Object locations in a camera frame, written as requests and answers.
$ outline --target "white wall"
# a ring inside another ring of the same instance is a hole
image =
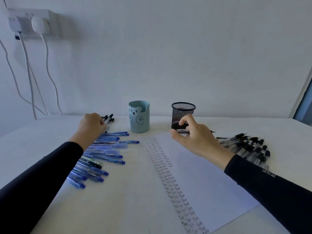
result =
[[[6,1],[59,14],[63,39],[48,43],[49,66],[65,114],[127,115],[129,101],[144,99],[151,115],[170,115],[171,103],[187,101],[197,116],[288,117],[312,65],[312,0]],[[0,27],[30,99],[21,46],[3,14]],[[26,47],[57,114],[44,45]],[[23,102],[3,99],[14,84],[1,49],[0,68],[1,108],[15,109],[1,110],[1,124],[12,124]],[[36,102],[42,106],[38,94]],[[32,120],[28,105],[21,114]]]

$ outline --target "person's left hand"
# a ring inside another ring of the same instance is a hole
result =
[[[80,121],[77,132],[68,140],[86,150],[107,128],[97,113],[86,114]]]

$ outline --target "hand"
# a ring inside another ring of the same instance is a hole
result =
[[[182,117],[179,125],[185,122],[189,124],[186,130],[189,130],[190,134],[185,137],[171,129],[171,137],[192,153],[211,161],[224,170],[234,153],[223,148],[209,128],[203,124],[197,124],[191,114]]]
[[[68,140],[86,150],[107,128],[97,113],[86,114],[80,121],[77,132]]]

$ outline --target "black metal rim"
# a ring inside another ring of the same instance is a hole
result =
[[[194,108],[193,108],[193,109],[180,109],[180,108],[175,108],[175,107],[174,107],[175,104],[189,104],[189,105],[194,106]],[[171,104],[171,107],[172,107],[173,109],[179,110],[179,111],[193,111],[193,110],[196,109],[196,106],[195,106],[194,104],[187,103],[187,102],[177,102],[177,103],[173,103],[173,104]]]

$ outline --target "pen holder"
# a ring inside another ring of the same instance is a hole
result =
[[[182,126],[179,125],[179,121],[182,117],[187,114],[193,114],[196,106],[194,104],[185,103],[185,102],[177,102],[171,104],[172,107],[172,121],[171,121],[171,129],[185,129],[188,126],[188,123],[185,122]]]
[[[134,133],[149,130],[149,102],[132,101],[129,103],[130,129]]]

